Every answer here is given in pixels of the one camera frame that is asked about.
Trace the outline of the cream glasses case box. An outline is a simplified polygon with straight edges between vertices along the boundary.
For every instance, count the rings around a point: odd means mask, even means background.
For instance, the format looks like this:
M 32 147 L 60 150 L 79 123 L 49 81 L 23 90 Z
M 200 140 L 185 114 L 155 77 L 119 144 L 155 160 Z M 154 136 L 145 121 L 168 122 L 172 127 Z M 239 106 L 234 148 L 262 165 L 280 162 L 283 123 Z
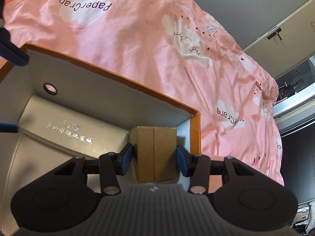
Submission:
M 128 130 L 78 113 L 33 95 L 19 120 L 21 131 L 76 156 L 98 158 L 118 153 L 128 141 Z

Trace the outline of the olive brown small box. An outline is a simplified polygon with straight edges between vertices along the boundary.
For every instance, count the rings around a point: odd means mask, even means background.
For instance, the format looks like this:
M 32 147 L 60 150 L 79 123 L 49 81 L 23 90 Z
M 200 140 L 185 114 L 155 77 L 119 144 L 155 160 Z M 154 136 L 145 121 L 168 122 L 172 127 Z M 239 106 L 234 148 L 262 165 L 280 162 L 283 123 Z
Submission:
M 132 172 L 137 182 L 173 181 L 177 177 L 177 128 L 137 126 L 129 130 L 134 147 Z

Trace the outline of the orange cardboard storage box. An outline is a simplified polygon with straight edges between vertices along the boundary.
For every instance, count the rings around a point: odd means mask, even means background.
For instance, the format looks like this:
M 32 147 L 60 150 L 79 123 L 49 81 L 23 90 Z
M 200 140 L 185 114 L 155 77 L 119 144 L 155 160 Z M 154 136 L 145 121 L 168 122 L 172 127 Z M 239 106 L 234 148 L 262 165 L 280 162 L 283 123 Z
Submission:
M 72 56 L 25 44 L 24 67 L 1 62 L 1 122 L 16 124 L 33 96 L 129 130 L 137 126 L 177 128 L 177 142 L 201 152 L 200 113 L 168 96 Z M 13 195 L 72 155 L 30 137 L 1 133 L 1 232 L 19 228 L 12 213 Z

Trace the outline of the pink printed duvet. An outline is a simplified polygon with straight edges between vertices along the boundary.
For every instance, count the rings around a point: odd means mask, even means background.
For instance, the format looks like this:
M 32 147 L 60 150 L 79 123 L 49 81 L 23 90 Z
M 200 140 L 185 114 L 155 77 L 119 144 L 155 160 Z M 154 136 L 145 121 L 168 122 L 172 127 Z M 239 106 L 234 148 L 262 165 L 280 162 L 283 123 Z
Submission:
M 32 43 L 143 84 L 201 114 L 205 155 L 283 184 L 274 78 L 193 0 L 5 0 L 16 46 Z

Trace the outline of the beige door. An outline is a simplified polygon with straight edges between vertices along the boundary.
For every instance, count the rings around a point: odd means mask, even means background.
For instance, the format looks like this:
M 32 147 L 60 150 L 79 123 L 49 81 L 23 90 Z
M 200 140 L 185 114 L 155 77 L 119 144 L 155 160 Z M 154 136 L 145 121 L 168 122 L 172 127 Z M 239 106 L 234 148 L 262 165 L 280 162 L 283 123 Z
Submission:
M 314 55 L 314 0 L 309 0 L 244 49 L 273 78 Z

